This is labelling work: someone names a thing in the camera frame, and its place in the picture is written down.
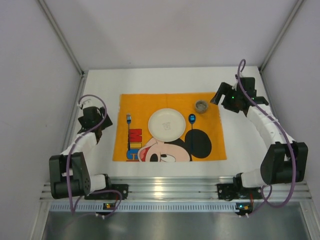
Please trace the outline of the blue metallic fork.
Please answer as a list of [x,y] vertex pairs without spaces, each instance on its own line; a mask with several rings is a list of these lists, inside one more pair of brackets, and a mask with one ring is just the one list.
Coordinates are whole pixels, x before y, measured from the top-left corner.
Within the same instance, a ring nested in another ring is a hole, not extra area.
[[126,123],[127,123],[127,150],[131,150],[131,142],[130,142],[130,124],[132,122],[132,117],[130,113],[126,114]]

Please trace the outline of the small brown cup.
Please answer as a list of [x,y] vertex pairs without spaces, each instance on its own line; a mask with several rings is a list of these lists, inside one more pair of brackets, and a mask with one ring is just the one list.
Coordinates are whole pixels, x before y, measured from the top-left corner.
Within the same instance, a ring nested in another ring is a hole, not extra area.
[[205,100],[197,100],[194,108],[198,114],[204,114],[208,110],[208,103]]

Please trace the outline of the blue metallic spoon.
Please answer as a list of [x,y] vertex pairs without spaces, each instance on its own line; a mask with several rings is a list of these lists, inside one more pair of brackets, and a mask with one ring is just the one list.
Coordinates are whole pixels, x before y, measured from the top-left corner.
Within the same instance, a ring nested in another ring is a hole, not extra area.
[[190,148],[191,148],[191,151],[193,151],[194,149],[194,132],[193,132],[193,125],[194,123],[196,122],[196,116],[191,113],[189,116],[188,116],[188,121],[191,125],[191,130],[190,130]]

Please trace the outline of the orange Mickey Mouse placemat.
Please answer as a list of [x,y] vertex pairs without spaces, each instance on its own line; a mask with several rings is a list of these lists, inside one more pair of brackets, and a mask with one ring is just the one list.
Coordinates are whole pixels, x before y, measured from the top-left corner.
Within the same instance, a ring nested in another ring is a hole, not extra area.
[[[113,150],[114,162],[180,163],[224,161],[227,159],[224,133],[219,108],[209,105],[205,113],[195,110],[198,100],[208,102],[212,92],[122,94],[119,101],[117,129]],[[163,142],[153,138],[148,130],[151,115],[160,109],[180,112],[186,122],[185,132],[174,141]],[[128,125],[131,115],[130,150],[128,151]],[[191,151],[191,124],[189,115],[195,115],[193,124],[193,151]]]

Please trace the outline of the cream round plate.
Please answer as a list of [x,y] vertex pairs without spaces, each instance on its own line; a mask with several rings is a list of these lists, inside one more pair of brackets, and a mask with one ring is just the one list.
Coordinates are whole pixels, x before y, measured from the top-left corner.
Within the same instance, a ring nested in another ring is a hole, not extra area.
[[150,116],[148,130],[156,140],[172,142],[184,134],[186,120],[179,111],[172,108],[162,108]]

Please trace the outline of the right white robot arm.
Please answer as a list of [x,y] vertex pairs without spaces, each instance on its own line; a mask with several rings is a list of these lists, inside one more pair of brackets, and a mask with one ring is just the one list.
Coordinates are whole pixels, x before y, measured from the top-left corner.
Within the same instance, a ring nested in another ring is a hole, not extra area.
[[242,77],[235,85],[222,82],[210,103],[244,115],[253,123],[267,152],[260,168],[236,175],[243,188],[299,183],[305,178],[308,147],[289,136],[273,115],[269,102],[257,96],[255,78]]

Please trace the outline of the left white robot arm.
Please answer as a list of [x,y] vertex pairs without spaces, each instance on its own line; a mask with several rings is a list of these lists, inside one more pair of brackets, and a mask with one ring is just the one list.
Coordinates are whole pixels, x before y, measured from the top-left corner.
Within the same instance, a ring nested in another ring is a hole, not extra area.
[[63,152],[49,159],[50,191],[54,199],[69,196],[70,185],[73,197],[89,195],[91,192],[107,187],[105,174],[90,174],[89,155],[102,137],[102,131],[113,123],[105,107],[90,106],[83,109],[78,118],[80,130],[74,142]]

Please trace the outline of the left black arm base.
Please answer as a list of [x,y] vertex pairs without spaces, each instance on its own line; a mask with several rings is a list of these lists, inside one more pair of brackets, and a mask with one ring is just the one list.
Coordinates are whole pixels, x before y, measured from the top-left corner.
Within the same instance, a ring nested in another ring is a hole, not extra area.
[[129,193],[129,185],[112,183],[106,174],[94,175],[90,178],[90,193],[84,198],[86,200],[120,200],[126,199]]

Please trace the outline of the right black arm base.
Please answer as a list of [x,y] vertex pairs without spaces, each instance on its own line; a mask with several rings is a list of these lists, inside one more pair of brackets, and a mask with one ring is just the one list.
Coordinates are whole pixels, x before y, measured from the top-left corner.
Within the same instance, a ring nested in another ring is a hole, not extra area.
[[218,183],[217,194],[219,200],[260,200],[261,187],[244,187],[240,174],[232,178],[232,183]]

